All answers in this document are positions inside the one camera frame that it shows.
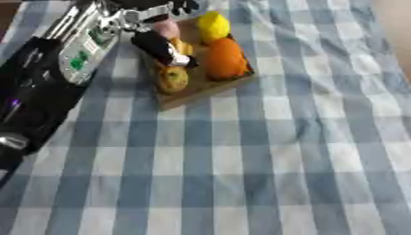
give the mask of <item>tablecloth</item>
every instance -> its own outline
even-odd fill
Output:
[[[258,79],[159,112],[124,35],[0,192],[0,234],[410,234],[411,89],[372,2],[200,3]],[[23,3],[2,59],[67,5]]]

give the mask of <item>wooden tray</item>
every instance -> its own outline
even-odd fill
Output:
[[[194,102],[201,98],[209,97],[211,95],[227,91],[248,81],[251,81],[256,77],[254,75],[254,69],[251,67],[250,62],[247,60],[247,58],[245,58],[244,55],[244,58],[248,62],[248,72],[240,77],[233,77],[229,80],[221,82],[211,81],[206,75],[204,66],[201,65],[205,60],[208,47],[201,43],[198,27],[196,26],[197,19],[198,18],[192,18],[179,21],[178,25],[181,30],[181,40],[193,45],[194,56],[197,60],[199,60],[200,66],[195,69],[187,70],[190,78],[189,84],[184,90],[179,93],[173,95],[164,95],[157,88],[157,86],[155,86],[156,96],[161,111],[175,108],[187,103]],[[159,79],[159,71],[156,69],[156,66],[154,65],[154,62],[152,60],[148,66],[150,73],[154,77],[154,79]]]

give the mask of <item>pink object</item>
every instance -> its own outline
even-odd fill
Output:
[[[167,39],[180,38],[180,29],[178,28],[177,23],[172,19],[155,23],[152,29]]]

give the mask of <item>black object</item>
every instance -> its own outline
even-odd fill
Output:
[[[25,155],[38,151],[82,98],[88,84],[65,80],[59,69],[61,43],[32,37],[0,67],[0,137],[28,140],[24,149],[0,145],[0,169],[13,171]]]
[[[120,4],[123,8],[130,9],[136,8],[139,11],[147,10],[154,6],[167,5],[173,2],[172,13],[176,16],[180,15],[180,10],[182,9],[187,14],[190,14],[193,10],[198,10],[199,4],[194,0],[113,0],[114,2]]]
[[[174,59],[170,53],[169,41],[154,30],[137,32],[134,37],[131,38],[131,43],[165,66],[172,63]],[[190,61],[186,65],[187,68],[198,66],[198,62],[194,57],[189,56],[189,59]]]

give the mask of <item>toy food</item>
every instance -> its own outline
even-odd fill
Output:
[[[205,68],[212,80],[225,80],[244,74],[247,61],[237,42],[223,38],[211,43],[205,58]]]
[[[152,28],[166,39],[180,38],[180,29],[177,23],[172,19],[154,23]]]
[[[166,67],[161,70],[158,86],[163,93],[177,93],[182,91],[187,85],[188,74],[183,67]]]
[[[194,49],[193,46],[178,39],[178,38],[173,38],[170,40],[172,45],[177,49],[178,52],[180,52],[183,55],[193,55]]]
[[[198,19],[201,40],[210,44],[214,40],[228,36],[231,26],[217,11],[209,11]]]

